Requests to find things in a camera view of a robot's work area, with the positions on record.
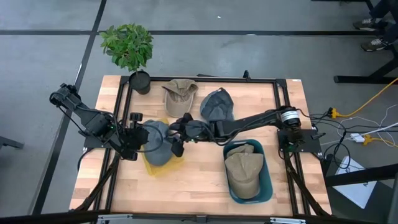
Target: sneaker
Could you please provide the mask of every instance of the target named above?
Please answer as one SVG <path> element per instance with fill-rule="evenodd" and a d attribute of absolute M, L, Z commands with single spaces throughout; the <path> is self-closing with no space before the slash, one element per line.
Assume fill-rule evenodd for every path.
<path fill-rule="evenodd" d="M 387 22 L 376 22 L 376 19 L 369 18 L 359 22 L 354 22 L 353 26 L 355 29 L 359 30 L 375 31 L 385 28 L 387 26 Z"/>
<path fill-rule="evenodd" d="M 389 44 L 386 41 L 383 41 L 382 38 L 377 38 L 377 39 L 374 39 L 374 40 L 372 40 L 370 42 L 366 42 L 366 43 L 361 44 L 361 48 L 364 51 L 373 52 L 373 51 L 385 49 L 389 45 L 391 45 L 391 44 Z"/>

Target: potted plant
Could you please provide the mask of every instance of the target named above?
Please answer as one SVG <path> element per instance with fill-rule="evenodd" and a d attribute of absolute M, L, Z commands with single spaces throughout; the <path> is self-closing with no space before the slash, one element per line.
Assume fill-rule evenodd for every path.
<path fill-rule="evenodd" d="M 140 25 L 124 24 L 116 29 L 111 26 L 100 35 L 104 39 L 101 47 L 104 54 L 112 56 L 112 62 L 121 68 L 127 67 L 130 76 L 130 87 L 139 94 L 147 94 L 150 90 L 150 76 L 140 66 L 146 67 L 148 59 L 152 58 L 151 44 L 153 37 Z"/>

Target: teal bin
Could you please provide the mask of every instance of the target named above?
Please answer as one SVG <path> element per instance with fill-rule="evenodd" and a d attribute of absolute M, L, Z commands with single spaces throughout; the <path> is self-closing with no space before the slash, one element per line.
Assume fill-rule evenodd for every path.
<path fill-rule="evenodd" d="M 229 152 L 230 150 L 232 150 L 234 148 L 242 146 L 244 144 L 250 144 L 250 145 L 254 146 L 254 153 L 261 153 L 264 155 L 264 165 L 262 166 L 261 171 L 259 173 L 260 191 L 253 198 L 242 199 L 235 195 L 235 193 L 232 191 L 231 186 L 229 186 L 229 182 L 228 182 L 229 194 L 231 195 L 232 199 L 235 202 L 238 202 L 241 204 L 266 202 L 269 199 L 271 199 L 271 197 L 272 197 L 272 184 L 271 184 L 271 177 L 269 175 L 269 171 L 268 171 L 268 167 L 267 167 L 266 155 L 264 154 L 264 150 L 261 146 L 261 143 L 259 143 L 256 140 L 253 140 L 253 139 L 230 142 L 228 145 L 224 146 L 224 150 L 223 150 L 224 161 L 226 160 L 227 152 Z"/>

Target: gray floor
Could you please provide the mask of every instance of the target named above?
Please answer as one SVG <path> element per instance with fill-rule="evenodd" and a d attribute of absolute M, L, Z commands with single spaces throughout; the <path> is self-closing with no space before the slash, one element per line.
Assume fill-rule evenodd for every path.
<path fill-rule="evenodd" d="M 0 0 L 0 29 L 91 30 L 99 5 L 100 1 L 95 0 Z M 367 13 L 365 3 L 357 2 L 108 0 L 99 29 L 136 22 L 151 30 L 351 30 L 351 22 Z M 63 82 L 73 83 L 87 40 L 85 35 L 0 35 L 0 136 L 25 142 L 21 151 L 4 147 L 0 152 L 2 217 L 25 215 L 28 211 L 62 115 L 48 102 L 49 94 Z M 157 35 L 154 56 L 146 70 L 153 76 L 203 73 L 241 77 L 244 70 L 249 70 L 252 77 L 300 78 L 311 113 L 322 113 L 331 106 L 349 113 L 383 86 L 336 84 L 333 76 L 368 75 L 392 57 L 388 51 L 363 52 L 359 43 L 369 40 Z M 128 75 L 102 54 L 100 43 L 97 37 L 80 90 L 83 101 L 91 107 L 95 105 L 103 75 Z M 398 75 L 398 70 L 391 75 Z M 390 87 L 358 116 L 380 122 L 386 108 L 396 103 L 397 94 L 396 86 Z M 398 106 L 389 110 L 384 124 L 395 123 L 397 112 Z M 373 125 L 360 119 L 345 124 Z M 319 128 L 327 133 L 322 142 L 339 138 L 334 128 L 321 124 Z M 70 125 L 45 213 L 67 211 L 82 144 L 83 138 Z M 372 142 L 368 147 L 347 142 L 347 146 L 353 159 L 365 167 L 392 164 L 398 157 L 398 149 L 382 142 Z M 333 207 L 333 211 L 339 214 L 338 208 Z"/>

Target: black pot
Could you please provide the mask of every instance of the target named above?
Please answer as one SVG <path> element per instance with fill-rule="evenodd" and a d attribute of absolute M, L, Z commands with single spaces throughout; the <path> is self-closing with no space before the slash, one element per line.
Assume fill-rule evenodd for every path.
<path fill-rule="evenodd" d="M 130 75 L 129 86 L 139 94 L 145 95 L 150 90 L 150 76 L 144 71 L 134 72 Z"/>

